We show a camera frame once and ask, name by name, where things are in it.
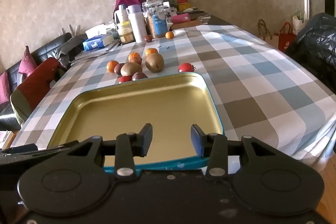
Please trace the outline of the red cherry tomato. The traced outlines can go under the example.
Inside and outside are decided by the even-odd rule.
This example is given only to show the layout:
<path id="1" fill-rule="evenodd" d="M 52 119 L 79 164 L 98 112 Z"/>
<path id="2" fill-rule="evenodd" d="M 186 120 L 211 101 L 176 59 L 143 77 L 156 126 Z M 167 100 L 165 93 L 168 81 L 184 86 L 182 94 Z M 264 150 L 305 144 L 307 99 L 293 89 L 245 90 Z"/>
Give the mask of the red cherry tomato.
<path id="1" fill-rule="evenodd" d="M 179 67 L 178 67 L 178 72 L 179 73 L 194 72 L 194 71 L 195 71 L 195 67 L 190 63 L 183 63 L 183 64 L 179 65 Z"/>
<path id="2" fill-rule="evenodd" d="M 131 76 L 122 76 L 118 79 L 118 83 L 125 83 L 125 82 L 129 82 L 132 80 Z"/>

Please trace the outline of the dark purple plum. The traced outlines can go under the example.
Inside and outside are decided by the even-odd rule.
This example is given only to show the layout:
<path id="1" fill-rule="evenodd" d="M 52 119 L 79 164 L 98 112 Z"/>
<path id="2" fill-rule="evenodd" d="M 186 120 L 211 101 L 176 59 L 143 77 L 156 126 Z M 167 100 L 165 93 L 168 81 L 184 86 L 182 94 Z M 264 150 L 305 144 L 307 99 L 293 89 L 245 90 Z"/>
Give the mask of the dark purple plum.
<path id="1" fill-rule="evenodd" d="M 134 75 L 132 75 L 131 79 L 133 81 L 141 80 L 141 79 L 147 79 L 147 75 L 143 72 L 136 72 Z"/>

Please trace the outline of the large kiwi fruit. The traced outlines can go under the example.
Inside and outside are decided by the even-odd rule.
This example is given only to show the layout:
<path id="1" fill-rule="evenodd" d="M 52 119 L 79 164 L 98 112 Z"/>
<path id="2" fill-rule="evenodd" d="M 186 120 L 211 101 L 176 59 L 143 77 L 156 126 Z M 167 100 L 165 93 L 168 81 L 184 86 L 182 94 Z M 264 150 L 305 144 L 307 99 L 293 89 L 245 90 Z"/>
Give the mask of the large kiwi fruit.
<path id="1" fill-rule="evenodd" d="M 122 76 L 132 77 L 135 73 L 142 72 L 142 66 L 138 63 L 128 62 L 125 63 L 121 68 Z"/>

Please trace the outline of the purple plum with stem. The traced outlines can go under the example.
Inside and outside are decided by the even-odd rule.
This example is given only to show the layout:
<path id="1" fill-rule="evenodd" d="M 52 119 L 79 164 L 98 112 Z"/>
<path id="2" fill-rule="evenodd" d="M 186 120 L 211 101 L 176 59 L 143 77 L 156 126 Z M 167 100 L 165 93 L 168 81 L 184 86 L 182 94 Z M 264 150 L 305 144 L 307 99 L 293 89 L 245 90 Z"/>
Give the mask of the purple plum with stem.
<path id="1" fill-rule="evenodd" d="M 114 73 L 116 73 L 117 75 L 121 75 L 121 69 L 124 66 L 124 63 L 118 63 L 115 67 L 114 67 Z"/>

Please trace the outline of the orange mandarin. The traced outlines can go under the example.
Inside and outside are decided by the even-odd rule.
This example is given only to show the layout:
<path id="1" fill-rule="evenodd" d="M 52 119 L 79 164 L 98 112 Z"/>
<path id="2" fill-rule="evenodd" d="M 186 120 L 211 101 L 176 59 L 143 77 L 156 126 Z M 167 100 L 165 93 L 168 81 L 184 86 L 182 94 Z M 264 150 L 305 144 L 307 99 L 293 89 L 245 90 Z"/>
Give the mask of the orange mandarin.
<path id="1" fill-rule="evenodd" d="M 158 50 L 156 48 L 147 48 L 145 50 L 145 56 L 149 56 L 154 53 L 158 53 Z"/>
<path id="2" fill-rule="evenodd" d="M 107 63 L 106 65 L 106 71 L 109 72 L 109 73 L 113 73 L 114 72 L 114 69 L 115 67 L 119 64 L 118 61 L 115 61 L 115 60 L 111 60 Z"/>
<path id="3" fill-rule="evenodd" d="M 140 58 L 140 57 L 141 57 L 141 55 L 140 55 L 139 53 L 137 53 L 137 52 L 131 52 L 131 53 L 128 55 L 127 59 L 128 59 L 128 61 L 130 62 L 131 59 L 134 59 L 134 58 Z"/>

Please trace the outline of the reddish plum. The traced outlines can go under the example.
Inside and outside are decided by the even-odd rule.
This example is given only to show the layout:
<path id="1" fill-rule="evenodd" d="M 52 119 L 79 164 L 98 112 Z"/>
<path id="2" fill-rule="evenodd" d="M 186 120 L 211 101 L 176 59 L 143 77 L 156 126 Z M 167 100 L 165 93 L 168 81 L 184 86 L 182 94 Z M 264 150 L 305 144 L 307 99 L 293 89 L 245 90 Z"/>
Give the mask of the reddish plum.
<path id="1" fill-rule="evenodd" d="M 129 61 L 132 62 L 132 63 L 139 64 L 139 65 L 142 64 L 142 58 L 141 57 L 132 57 Z"/>

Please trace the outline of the gold tin tray teal rim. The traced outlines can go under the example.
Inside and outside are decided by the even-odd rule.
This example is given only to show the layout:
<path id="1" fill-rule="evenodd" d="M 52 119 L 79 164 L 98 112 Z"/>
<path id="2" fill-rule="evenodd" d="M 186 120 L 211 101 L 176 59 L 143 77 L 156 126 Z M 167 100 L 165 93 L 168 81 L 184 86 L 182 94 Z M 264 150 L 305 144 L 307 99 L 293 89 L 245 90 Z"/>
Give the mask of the gold tin tray teal rim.
<path id="1" fill-rule="evenodd" d="M 95 135 L 114 140 L 140 132 L 147 123 L 153 126 L 153 139 L 147 156 L 134 159 L 136 165 L 191 158 L 200 166 L 204 161 L 194 150 L 191 126 L 207 134 L 224 132 L 205 79 L 189 72 L 83 92 L 70 103 L 48 147 Z"/>

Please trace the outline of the checkered tablecloth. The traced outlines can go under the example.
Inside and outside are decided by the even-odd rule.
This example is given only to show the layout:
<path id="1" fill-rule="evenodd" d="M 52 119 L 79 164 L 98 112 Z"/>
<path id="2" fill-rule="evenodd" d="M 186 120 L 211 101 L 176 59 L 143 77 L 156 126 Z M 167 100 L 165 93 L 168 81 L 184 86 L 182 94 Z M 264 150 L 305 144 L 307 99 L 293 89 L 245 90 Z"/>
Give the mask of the checkered tablecloth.
<path id="1" fill-rule="evenodd" d="M 252 135 L 322 170 L 334 155 L 335 94 L 284 53 L 233 25 L 176 30 L 153 46 L 165 60 L 164 75 L 190 63 L 203 76 L 225 134 Z M 147 45 L 130 43 L 80 61 L 56 83 L 15 138 L 14 145 L 47 147 L 70 102 L 80 93 L 116 83 L 111 60 L 126 61 Z"/>

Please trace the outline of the blue Tempo tissue box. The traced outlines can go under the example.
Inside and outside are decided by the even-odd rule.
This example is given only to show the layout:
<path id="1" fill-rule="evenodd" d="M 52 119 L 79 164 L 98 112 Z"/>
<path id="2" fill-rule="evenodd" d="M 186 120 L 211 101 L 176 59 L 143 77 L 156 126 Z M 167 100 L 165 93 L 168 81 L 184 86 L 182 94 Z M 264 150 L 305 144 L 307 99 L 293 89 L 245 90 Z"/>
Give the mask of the blue Tempo tissue box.
<path id="1" fill-rule="evenodd" d="M 112 34 L 103 34 L 86 39 L 83 42 L 84 51 L 91 51 L 96 49 L 105 48 L 114 42 L 114 36 Z"/>

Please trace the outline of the yellow lid glass jar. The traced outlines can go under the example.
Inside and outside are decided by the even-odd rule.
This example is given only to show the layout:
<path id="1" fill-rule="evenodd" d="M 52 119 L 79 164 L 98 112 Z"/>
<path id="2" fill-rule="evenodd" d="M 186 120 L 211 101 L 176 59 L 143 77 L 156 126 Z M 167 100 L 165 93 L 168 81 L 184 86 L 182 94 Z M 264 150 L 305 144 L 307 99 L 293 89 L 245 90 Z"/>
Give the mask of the yellow lid glass jar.
<path id="1" fill-rule="evenodd" d="M 135 37 L 129 20 L 118 23 L 117 32 L 120 37 L 121 44 L 135 42 Z"/>

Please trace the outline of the far small mandarin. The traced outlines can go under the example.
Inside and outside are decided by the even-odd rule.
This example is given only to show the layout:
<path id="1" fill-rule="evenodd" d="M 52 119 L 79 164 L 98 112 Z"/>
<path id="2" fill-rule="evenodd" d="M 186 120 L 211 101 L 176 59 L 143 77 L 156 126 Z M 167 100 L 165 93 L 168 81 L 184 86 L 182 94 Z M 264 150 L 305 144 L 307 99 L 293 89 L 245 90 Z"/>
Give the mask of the far small mandarin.
<path id="1" fill-rule="evenodd" d="M 167 33 L 165 33 L 165 38 L 173 39 L 174 38 L 174 33 L 171 32 L 171 31 L 168 31 Z"/>

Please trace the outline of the brown paper shopping bag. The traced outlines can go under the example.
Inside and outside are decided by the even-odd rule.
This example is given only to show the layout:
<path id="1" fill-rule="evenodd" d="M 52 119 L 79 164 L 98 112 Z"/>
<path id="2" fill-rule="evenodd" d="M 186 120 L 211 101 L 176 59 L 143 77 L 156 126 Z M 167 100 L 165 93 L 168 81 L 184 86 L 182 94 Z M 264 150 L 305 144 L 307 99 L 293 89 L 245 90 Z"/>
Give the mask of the brown paper shopping bag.
<path id="1" fill-rule="evenodd" d="M 263 19 L 259 19 L 257 26 L 259 38 L 271 45 L 272 47 L 278 49 L 279 37 L 275 34 L 271 34 L 270 30 L 268 30 L 266 26 L 265 21 Z"/>

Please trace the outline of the wooden cutting board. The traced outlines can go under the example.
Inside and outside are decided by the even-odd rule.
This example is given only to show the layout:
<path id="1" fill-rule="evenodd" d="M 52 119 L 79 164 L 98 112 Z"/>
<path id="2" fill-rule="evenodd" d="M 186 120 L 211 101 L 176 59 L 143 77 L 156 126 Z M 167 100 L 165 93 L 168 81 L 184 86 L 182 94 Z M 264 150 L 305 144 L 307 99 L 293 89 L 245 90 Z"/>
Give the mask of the wooden cutting board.
<path id="1" fill-rule="evenodd" d="M 179 29 L 183 29 L 183 28 L 196 27 L 196 26 L 200 26 L 200 25 L 203 25 L 203 24 L 204 24 L 203 22 L 200 22 L 198 20 L 193 20 L 193 21 L 189 21 L 189 22 L 173 24 L 170 27 L 170 29 L 171 30 L 179 30 Z"/>

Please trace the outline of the red shopping bag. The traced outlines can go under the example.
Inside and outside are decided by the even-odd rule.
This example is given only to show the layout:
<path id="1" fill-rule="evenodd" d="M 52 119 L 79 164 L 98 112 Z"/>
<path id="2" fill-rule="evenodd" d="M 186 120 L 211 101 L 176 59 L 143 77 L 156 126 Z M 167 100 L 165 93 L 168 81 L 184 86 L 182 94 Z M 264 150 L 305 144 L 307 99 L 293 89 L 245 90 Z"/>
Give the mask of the red shopping bag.
<path id="1" fill-rule="evenodd" d="M 274 34 L 278 37 L 278 49 L 285 52 L 290 44 L 294 41 L 296 35 L 293 33 L 293 28 L 289 22 L 285 22 L 282 28 Z"/>

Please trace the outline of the clear cereal jar blue label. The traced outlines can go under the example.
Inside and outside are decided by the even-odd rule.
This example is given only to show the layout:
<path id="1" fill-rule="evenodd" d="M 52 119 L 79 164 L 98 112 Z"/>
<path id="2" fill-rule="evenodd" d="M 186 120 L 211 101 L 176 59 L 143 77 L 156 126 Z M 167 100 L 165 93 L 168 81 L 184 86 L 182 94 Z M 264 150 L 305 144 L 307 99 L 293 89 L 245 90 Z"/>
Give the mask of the clear cereal jar blue label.
<path id="1" fill-rule="evenodd" d="M 151 36 L 153 38 L 164 37 L 168 32 L 168 28 L 163 0 L 143 2 L 142 9 Z"/>

